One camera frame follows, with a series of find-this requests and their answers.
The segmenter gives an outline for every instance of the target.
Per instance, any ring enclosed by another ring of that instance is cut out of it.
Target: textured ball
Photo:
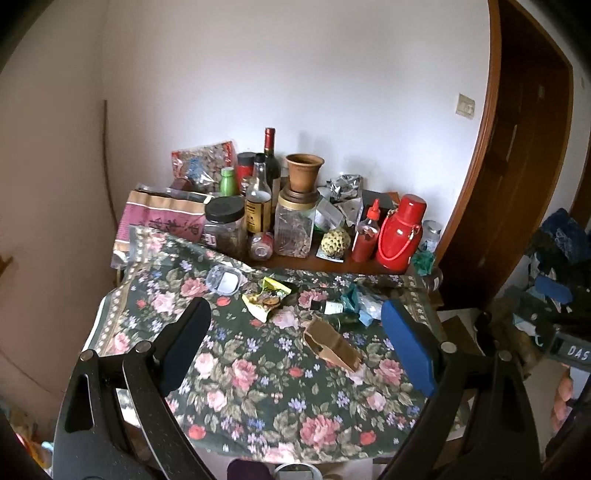
[[[329,257],[343,258],[351,246],[351,237],[342,228],[337,228],[324,234],[320,246]]]

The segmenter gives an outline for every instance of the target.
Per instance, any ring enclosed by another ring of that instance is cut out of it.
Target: blue padded clamp
[[[439,343],[431,330],[415,322],[397,299],[384,302],[382,326],[414,388],[431,396],[441,363]]]

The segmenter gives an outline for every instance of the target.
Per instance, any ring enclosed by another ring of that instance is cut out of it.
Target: folded fabric
[[[540,228],[553,237],[571,265],[591,258],[585,230],[563,208],[550,215]]]

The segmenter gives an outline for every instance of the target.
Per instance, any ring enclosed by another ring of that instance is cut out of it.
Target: red wine bottle
[[[281,190],[281,165],[275,158],[275,129],[265,128],[265,163],[267,183],[271,188],[271,208],[275,212]]]

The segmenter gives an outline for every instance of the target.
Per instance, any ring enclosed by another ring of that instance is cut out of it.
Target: small glass bottle
[[[265,160],[265,154],[256,154],[252,182],[246,190],[246,226],[250,233],[266,232],[271,227],[271,189]]]
[[[220,181],[220,195],[222,197],[233,197],[238,195],[234,167],[222,168],[222,180]]]

